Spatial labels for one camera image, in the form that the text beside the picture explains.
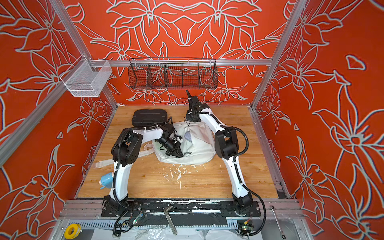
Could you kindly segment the blue mug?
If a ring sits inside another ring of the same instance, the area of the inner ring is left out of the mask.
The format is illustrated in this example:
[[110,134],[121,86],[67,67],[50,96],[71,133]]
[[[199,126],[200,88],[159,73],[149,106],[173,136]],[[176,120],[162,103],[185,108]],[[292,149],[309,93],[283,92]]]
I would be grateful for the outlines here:
[[101,179],[99,180],[99,184],[101,186],[100,189],[101,190],[105,189],[105,188],[111,189],[113,186],[113,179],[114,179],[114,173],[113,172],[103,175],[101,177]]

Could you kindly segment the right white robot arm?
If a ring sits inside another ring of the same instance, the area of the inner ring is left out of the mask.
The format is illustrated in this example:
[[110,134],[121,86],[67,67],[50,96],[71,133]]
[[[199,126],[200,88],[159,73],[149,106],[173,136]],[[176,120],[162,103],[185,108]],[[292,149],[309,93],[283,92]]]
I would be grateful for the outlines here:
[[207,104],[201,103],[198,97],[192,96],[189,91],[186,93],[189,102],[186,120],[205,124],[215,135],[215,151],[226,165],[232,185],[236,213],[248,214],[254,204],[253,196],[255,196],[260,201],[265,215],[266,206],[263,199],[247,187],[240,167],[239,157],[249,149],[249,139],[246,133],[237,127],[226,126]]

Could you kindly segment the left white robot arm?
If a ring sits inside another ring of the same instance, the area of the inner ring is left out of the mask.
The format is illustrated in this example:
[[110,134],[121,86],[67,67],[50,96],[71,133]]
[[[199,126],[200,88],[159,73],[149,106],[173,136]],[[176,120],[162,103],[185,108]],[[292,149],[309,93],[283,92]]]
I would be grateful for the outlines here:
[[111,149],[114,161],[114,175],[110,193],[104,197],[103,214],[119,216],[125,210],[134,209],[128,203],[128,182],[131,168],[139,158],[143,143],[155,141],[166,156],[182,158],[181,137],[173,125],[171,117],[138,120],[133,118],[133,126],[122,130]]

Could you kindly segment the white backpack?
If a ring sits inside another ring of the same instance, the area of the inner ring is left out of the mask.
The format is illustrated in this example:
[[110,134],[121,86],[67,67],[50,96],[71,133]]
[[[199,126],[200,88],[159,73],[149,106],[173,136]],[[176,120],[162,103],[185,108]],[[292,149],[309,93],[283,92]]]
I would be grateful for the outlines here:
[[[216,155],[214,137],[208,126],[199,123],[187,124],[178,122],[174,124],[174,127],[178,136],[181,137],[181,150],[184,154],[182,158],[166,156],[166,151],[160,150],[160,144],[155,141],[142,144],[139,158],[154,153],[157,159],[162,163],[175,165],[202,165],[211,161]],[[184,138],[185,132],[187,131],[192,133],[193,143],[190,143]],[[96,167],[102,168],[111,164],[114,164],[112,158],[97,162]]]

